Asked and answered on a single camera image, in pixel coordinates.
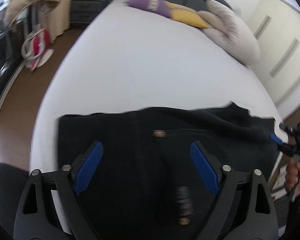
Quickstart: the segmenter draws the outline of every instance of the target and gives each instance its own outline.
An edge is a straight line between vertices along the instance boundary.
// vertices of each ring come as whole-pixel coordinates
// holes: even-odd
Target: gray nightstand
[[[70,23],[89,24],[106,7],[108,0],[71,0]]]

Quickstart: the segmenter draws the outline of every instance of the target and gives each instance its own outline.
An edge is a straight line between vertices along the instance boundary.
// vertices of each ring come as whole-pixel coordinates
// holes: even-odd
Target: silver bolt
[[[231,171],[231,167],[230,167],[229,165],[223,165],[223,166],[222,166],[222,169],[223,169],[224,171]]]
[[[39,174],[39,170],[33,170],[32,172],[31,172],[31,175],[32,176],[37,176]]]
[[[258,169],[254,170],[254,174],[260,176],[261,175],[261,170],[258,170]]]
[[[62,167],[63,171],[69,171],[71,169],[71,166],[69,164],[66,164]]]

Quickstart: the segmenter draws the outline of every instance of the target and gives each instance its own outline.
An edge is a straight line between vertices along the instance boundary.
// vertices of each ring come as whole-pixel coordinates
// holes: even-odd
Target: white duvet
[[[114,0],[85,30],[41,103],[30,170],[57,169],[56,119],[149,106],[220,107],[230,101],[252,115],[281,118],[254,73],[200,30]]]

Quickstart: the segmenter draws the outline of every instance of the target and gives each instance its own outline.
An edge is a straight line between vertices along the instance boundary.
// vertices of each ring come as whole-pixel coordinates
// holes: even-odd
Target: brown floor
[[[29,169],[32,131],[42,98],[61,61],[82,33],[67,30],[52,45],[54,53],[31,73],[24,68],[5,98],[0,110],[0,163]]]

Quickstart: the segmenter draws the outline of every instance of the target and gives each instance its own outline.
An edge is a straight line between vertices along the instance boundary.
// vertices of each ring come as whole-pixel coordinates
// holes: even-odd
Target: white bed sheet
[[[57,118],[149,106],[225,106],[281,118],[254,73],[200,30],[114,0],[69,51],[41,103],[30,171],[57,169]]]

